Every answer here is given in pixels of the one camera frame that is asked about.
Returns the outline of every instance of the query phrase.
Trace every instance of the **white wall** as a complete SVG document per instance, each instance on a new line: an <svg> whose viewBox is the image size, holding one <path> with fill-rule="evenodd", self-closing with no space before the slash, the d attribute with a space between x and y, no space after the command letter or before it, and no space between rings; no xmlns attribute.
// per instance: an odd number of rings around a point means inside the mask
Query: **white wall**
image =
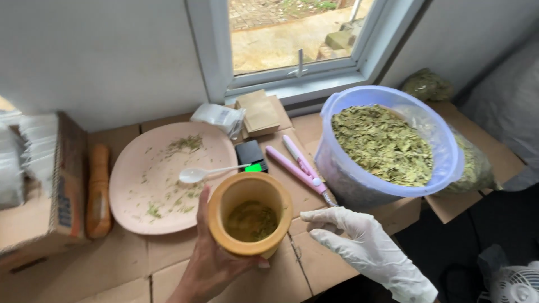
<svg viewBox="0 0 539 303"><path fill-rule="evenodd" d="M538 0L434 0L381 85L430 67L458 92L538 18Z"/></svg>
<svg viewBox="0 0 539 303"><path fill-rule="evenodd" d="M184 0L2 1L0 94L89 131L207 101Z"/></svg>

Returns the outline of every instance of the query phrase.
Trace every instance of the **wooden mortar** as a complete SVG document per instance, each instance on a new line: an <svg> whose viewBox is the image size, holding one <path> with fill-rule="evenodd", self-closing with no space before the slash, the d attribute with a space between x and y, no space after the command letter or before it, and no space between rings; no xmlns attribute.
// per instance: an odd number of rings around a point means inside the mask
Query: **wooden mortar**
<svg viewBox="0 0 539 303"><path fill-rule="evenodd" d="M232 210L246 201L258 201L277 215L277 229L258 242L242 242L232 238L224 222ZM244 172L223 181L208 202L208 221L215 241L226 251L239 256L271 257L292 223L293 208L290 193L267 173Z"/></svg>

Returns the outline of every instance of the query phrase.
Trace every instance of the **hand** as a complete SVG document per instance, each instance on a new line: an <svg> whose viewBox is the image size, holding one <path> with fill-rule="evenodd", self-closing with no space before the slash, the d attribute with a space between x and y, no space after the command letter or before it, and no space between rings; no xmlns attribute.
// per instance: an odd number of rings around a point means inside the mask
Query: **hand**
<svg viewBox="0 0 539 303"><path fill-rule="evenodd" d="M206 303L249 269L257 265L261 268L270 267L270 263L262 257L233 259L221 250L208 228L209 196L210 187L206 185L198 202L198 239L195 250L182 280L167 303Z"/></svg>
<svg viewBox="0 0 539 303"><path fill-rule="evenodd" d="M333 223L352 239L324 230L313 229L310 236L339 254L348 264L367 278L382 284L401 303L432 303L438 291L412 264L412 261L391 240L373 216L345 209L305 211L305 222Z"/></svg>

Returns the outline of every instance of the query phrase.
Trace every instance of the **blue plastic bucket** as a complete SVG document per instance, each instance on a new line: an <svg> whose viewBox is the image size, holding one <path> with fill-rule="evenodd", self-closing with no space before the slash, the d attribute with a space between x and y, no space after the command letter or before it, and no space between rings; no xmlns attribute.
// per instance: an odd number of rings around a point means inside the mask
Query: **blue plastic bucket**
<svg viewBox="0 0 539 303"><path fill-rule="evenodd" d="M339 146L331 117L350 106L379 104L396 112L432 148L432 178L425 187L405 187L384 181L357 165ZM464 153L440 115L418 99L384 86L359 86L331 95L320 113L323 133L315 162L339 205L362 211L402 197L422 197L447 187L464 170Z"/></svg>

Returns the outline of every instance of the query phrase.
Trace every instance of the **window frame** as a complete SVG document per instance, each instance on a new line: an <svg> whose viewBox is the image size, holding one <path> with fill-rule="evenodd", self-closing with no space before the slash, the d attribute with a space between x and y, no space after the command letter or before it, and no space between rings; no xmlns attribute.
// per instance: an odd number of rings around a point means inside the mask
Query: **window frame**
<svg viewBox="0 0 539 303"><path fill-rule="evenodd" d="M186 6L210 102L232 103L266 89L288 105L372 84L423 2L375 0L351 56L305 64L309 71L300 78L286 77L297 66L234 76L229 16L222 13L228 0L186 0Z"/></svg>

